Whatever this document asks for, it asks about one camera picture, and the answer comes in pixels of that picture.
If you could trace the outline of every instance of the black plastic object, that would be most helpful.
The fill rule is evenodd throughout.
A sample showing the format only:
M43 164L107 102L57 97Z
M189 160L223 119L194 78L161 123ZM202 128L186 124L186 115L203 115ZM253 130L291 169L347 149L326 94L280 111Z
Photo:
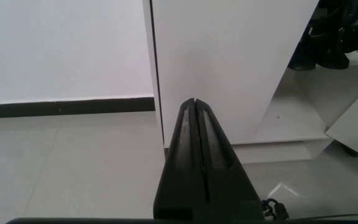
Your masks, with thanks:
M185 101L154 201L161 220L264 220L255 189L220 127L201 100Z

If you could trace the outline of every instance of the white floor tile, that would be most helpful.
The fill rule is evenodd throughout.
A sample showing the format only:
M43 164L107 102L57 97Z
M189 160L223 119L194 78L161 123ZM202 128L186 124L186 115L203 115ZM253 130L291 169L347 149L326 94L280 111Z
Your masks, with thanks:
M313 161L245 165L261 199L274 198L291 218L358 213L358 157L333 144Z
M54 120L0 119L0 223L23 216L57 133Z
M153 112L67 116L25 215L152 218L157 133Z

